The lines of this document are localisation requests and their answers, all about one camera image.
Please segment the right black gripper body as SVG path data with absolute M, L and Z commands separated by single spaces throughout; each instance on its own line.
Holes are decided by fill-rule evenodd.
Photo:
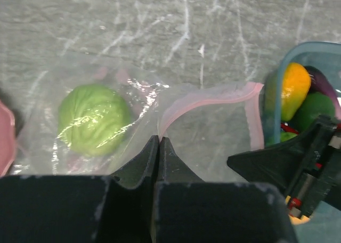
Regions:
M 320 202 L 340 210 L 340 131 L 311 145 L 287 190 L 291 219 L 310 219 Z

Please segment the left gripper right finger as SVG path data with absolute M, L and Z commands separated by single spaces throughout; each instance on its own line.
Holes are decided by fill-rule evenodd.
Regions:
M 202 181 L 160 143 L 156 242 L 296 242 L 285 201 L 267 183 Z

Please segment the dark green avocado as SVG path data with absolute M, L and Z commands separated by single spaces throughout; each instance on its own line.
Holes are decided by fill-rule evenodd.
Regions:
M 319 115 L 335 116 L 335 107 L 332 100 L 319 92 L 310 93 L 296 111 L 290 125 L 297 131 L 306 130 Z

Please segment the pale green cabbage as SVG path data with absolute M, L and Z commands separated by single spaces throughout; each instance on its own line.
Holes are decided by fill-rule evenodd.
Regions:
M 111 88 L 86 84 L 74 88 L 58 108 L 58 138 L 87 156 L 113 153 L 131 126 L 131 109 Z

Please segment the clear zip top bag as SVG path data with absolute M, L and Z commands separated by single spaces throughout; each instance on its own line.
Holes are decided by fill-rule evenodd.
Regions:
M 113 89 L 131 109 L 131 126 L 111 154 L 83 155 L 58 138 L 59 105 L 74 88 L 86 84 Z M 233 134 L 233 152 L 261 149 L 262 89 L 261 83 L 236 81 L 203 90 L 191 84 L 170 86 L 155 73 L 113 58 L 65 55 L 33 86 L 35 101 L 17 139 L 18 154 L 11 174 L 110 174 L 132 160 L 151 136 L 163 137 L 179 117 L 200 108 L 207 115 L 217 107 L 226 112 L 223 121 Z

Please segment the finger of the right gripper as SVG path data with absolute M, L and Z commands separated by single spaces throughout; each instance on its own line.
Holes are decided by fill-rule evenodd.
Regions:
M 303 174 L 331 185 L 340 173 L 340 120 L 320 115 L 304 132 L 262 150 L 230 156 L 227 166 L 249 182 L 266 182 L 291 190 Z

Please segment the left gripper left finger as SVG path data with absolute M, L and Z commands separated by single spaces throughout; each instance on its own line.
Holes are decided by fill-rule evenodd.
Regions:
M 1 242 L 150 242 L 159 139 L 112 175 L 1 178 Z

